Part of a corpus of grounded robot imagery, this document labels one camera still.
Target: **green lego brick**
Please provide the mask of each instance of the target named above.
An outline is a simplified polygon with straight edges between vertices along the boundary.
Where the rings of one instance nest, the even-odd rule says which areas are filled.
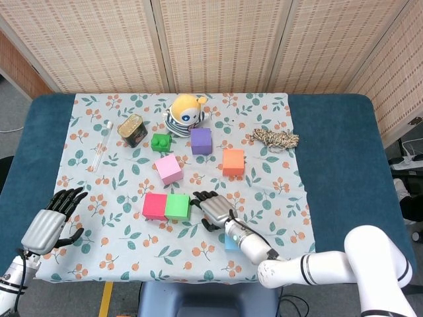
[[[157,152],[169,152],[171,143],[172,137],[169,134],[154,133],[151,139],[151,148]]]
[[[165,216],[167,219],[190,220],[190,196],[182,194],[168,194]]]

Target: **block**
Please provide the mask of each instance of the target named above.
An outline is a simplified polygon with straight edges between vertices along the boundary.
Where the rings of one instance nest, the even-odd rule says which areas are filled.
[[[143,216],[153,220],[167,220],[165,217],[166,194],[146,193],[144,197]]]
[[[225,251],[241,251],[234,240],[225,234]]]
[[[212,153],[212,131],[208,128],[191,130],[192,154],[209,155]]]
[[[165,216],[167,219],[189,220],[191,214],[190,196],[169,194],[166,201]]]
[[[244,150],[223,150],[223,175],[239,176],[244,174]]]
[[[184,177],[174,154],[169,154],[166,157],[156,160],[155,164],[160,178],[165,185],[177,182]]]
[[[157,152],[169,152],[171,149],[172,137],[169,134],[154,133],[151,139],[151,148]]]

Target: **tin can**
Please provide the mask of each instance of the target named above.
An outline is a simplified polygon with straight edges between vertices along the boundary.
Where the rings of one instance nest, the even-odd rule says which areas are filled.
[[[130,147],[136,147],[147,135],[147,129],[143,123],[143,118],[137,114],[132,114],[119,127],[118,133]]]

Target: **blue chair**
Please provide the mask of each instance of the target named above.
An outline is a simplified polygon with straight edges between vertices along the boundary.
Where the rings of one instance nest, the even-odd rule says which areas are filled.
[[[279,291],[260,283],[146,282],[139,296],[138,317],[274,317]]]

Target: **white robotic arm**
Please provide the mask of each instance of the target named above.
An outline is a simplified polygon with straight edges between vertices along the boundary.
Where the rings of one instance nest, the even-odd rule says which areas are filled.
[[[194,195],[197,199],[191,204],[207,216],[204,226],[209,231],[225,228],[246,257],[258,265],[258,280],[263,286],[357,283],[362,317],[416,316],[401,291],[412,277],[411,265],[379,228],[360,226],[351,230],[345,238],[345,253],[307,254],[287,261],[261,235],[236,218],[233,206],[223,196],[215,192]]]
[[[88,194],[82,191],[82,187],[59,191],[35,216],[22,238],[23,249],[17,250],[19,256],[0,277],[0,317],[19,316],[19,297],[25,293],[40,268],[40,256],[53,248],[70,245],[82,235],[84,229],[80,228],[72,237],[59,239],[67,220]]]

